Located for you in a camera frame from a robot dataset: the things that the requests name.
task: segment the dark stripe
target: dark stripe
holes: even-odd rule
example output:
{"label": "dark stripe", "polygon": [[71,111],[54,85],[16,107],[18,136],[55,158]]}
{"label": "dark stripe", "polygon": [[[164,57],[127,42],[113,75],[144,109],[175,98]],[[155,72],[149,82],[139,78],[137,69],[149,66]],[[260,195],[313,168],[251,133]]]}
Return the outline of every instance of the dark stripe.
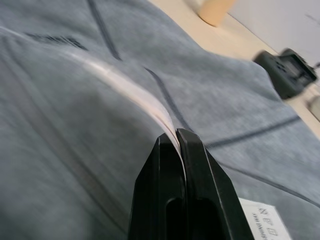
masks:
{"label": "dark stripe", "polygon": [[148,68],[145,68],[145,70],[147,70],[152,77],[155,79],[156,83],[158,84],[164,99],[166,100],[166,102],[168,103],[169,107],[171,108],[171,110],[173,111],[173,113],[175,114],[176,118],[180,121],[180,123],[183,125],[183,127],[191,132],[194,132],[192,130],[192,128],[189,126],[189,124],[186,122],[186,120],[184,119],[184,116],[181,114],[181,112],[179,111],[177,105],[175,104],[174,100],[172,99],[172,97],[170,96],[170,93],[168,92],[164,82],[161,80],[161,78],[155,74],[153,71],[151,71]]}
{"label": "dark stripe", "polygon": [[297,198],[300,198],[300,199],[302,199],[302,200],[305,200],[306,202],[308,202],[308,203],[310,203],[310,204],[312,204],[312,205],[314,205],[314,206],[316,206],[317,208],[320,209],[320,204],[319,204],[319,203],[311,200],[310,198],[308,198],[308,197],[306,197],[306,196],[304,196],[304,195],[302,195],[302,194],[300,194],[300,193],[298,193],[298,192],[296,192],[296,191],[293,191],[293,190],[291,190],[291,189],[289,189],[289,188],[287,188],[287,187],[285,187],[285,186],[282,186],[282,185],[280,185],[280,184],[278,184],[278,183],[275,183],[275,182],[273,182],[273,181],[270,181],[270,180],[268,180],[268,179],[265,179],[265,178],[263,178],[263,177],[261,177],[261,176],[257,176],[257,175],[255,175],[255,174],[250,173],[250,172],[247,172],[247,171],[244,171],[244,170],[240,170],[240,169],[234,168],[234,167],[232,167],[232,166],[228,166],[228,165],[226,165],[226,164],[224,164],[224,163],[222,163],[222,162],[220,162],[220,161],[217,161],[217,162],[219,163],[219,165],[221,165],[221,166],[223,166],[223,167],[225,167],[225,168],[227,168],[227,169],[230,169],[230,170],[232,170],[232,171],[241,173],[241,174],[246,175],[246,176],[248,176],[248,177],[250,177],[250,178],[252,178],[252,179],[256,179],[256,180],[258,180],[258,181],[260,181],[260,182],[263,182],[263,183],[265,183],[265,184],[268,184],[268,185],[270,185],[270,186],[272,186],[272,187],[275,187],[275,188],[277,188],[277,189],[280,189],[280,190],[282,190],[282,191],[285,191],[285,192],[287,192],[288,194],[291,194],[291,195],[293,195],[293,196],[295,196],[295,197],[297,197]]}
{"label": "dark stripe", "polygon": [[97,9],[97,5],[96,5],[95,1],[94,0],[87,0],[87,2],[89,5],[89,8],[91,10],[91,14],[100,29],[100,32],[101,32],[101,35],[102,35],[102,38],[104,40],[106,47],[109,49],[110,53],[112,54],[112,56],[115,59],[122,61],[113,41],[111,39],[111,36],[108,33],[107,27],[101,18],[101,15]]}
{"label": "dark stripe", "polygon": [[293,124],[295,122],[301,121],[301,118],[299,116],[294,116],[292,118],[289,118],[285,121],[282,121],[280,123],[277,123],[275,125],[272,126],[268,126],[265,128],[261,128],[259,130],[255,130],[252,132],[247,132],[243,135],[239,135],[239,136],[235,136],[229,139],[222,139],[222,140],[218,140],[209,144],[206,144],[205,146],[207,147],[207,149],[212,149],[212,148],[218,148],[218,147],[222,147],[222,146],[226,146],[226,145],[230,145],[230,144],[235,144],[237,142],[246,140],[246,139],[250,139],[253,137],[257,137],[272,131],[275,131],[277,129],[280,129],[282,127],[285,127],[287,125]]}
{"label": "dark stripe", "polygon": [[113,196],[87,166],[83,164],[81,157],[73,151],[68,142],[38,108],[20,79],[14,75],[2,59],[0,59],[0,69],[3,76],[5,76],[0,78],[0,81],[3,82],[13,102],[30,123],[34,131],[75,175],[92,200],[96,202],[110,221],[113,222],[123,234],[126,234],[129,220],[128,214],[118,206]]}

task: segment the black electronic device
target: black electronic device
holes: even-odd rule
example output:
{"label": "black electronic device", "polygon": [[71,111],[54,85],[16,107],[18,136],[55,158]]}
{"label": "black electronic device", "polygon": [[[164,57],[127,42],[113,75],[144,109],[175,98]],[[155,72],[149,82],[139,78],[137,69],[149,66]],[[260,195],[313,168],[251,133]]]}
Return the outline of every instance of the black electronic device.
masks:
{"label": "black electronic device", "polygon": [[263,51],[253,61],[267,71],[282,99],[300,94],[306,86],[317,80],[314,68],[290,48],[278,56]]}
{"label": "black electronic device", "polygon": [[254,240],[230,178],[197,135],[176,133],[183,163],[161,135],[135,181],[128,240]]}

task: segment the gray fabric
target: gray fabric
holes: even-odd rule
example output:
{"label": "gray fabric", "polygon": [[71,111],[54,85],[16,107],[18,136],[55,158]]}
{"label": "gray fabric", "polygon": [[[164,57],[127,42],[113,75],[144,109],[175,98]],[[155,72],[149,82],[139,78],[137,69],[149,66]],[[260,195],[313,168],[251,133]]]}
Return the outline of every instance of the gray fabric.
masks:
{"label": "gray fabric", "polygon": [[[43,36],[74,38],[130,76],[166,106],[176,127],[200,136],[239,197],[275,205],[294,240],[319,239],[319,141],[261,67],[204,51],[144,0],[3,0],[0,26],[42,36],[29,42],[0,29],[1,239],[126,239],[134,181],[162,133],[59,54],[75,46]],[[25,103],[17,104],[9,78],[127,221],[94,201],[50,144],[54,136],[44,137]]]}

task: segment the beige cylinder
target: beige cylinder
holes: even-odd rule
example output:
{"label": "beige cylinder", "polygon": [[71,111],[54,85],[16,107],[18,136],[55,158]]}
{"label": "beige cylinder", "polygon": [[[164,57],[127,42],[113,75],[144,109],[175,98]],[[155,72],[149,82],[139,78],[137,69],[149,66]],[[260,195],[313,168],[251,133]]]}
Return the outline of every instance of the beige cylinder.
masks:
{"label": "beige cylinder", "polygon": [[206,23],[217,27],[236,0],[206,0],[198,15]]}

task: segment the clip jaw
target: clip jaw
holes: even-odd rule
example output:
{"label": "clip jaw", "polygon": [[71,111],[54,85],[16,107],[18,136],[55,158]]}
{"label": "clip jaw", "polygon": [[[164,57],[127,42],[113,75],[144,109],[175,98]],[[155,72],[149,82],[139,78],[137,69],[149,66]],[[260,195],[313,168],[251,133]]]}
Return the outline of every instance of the clip jaw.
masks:
{"label": "clip jaw", "polygon": [[157,140],[136,179],[129,240],[253,240],[231,180],[199,137],[176,131]]}

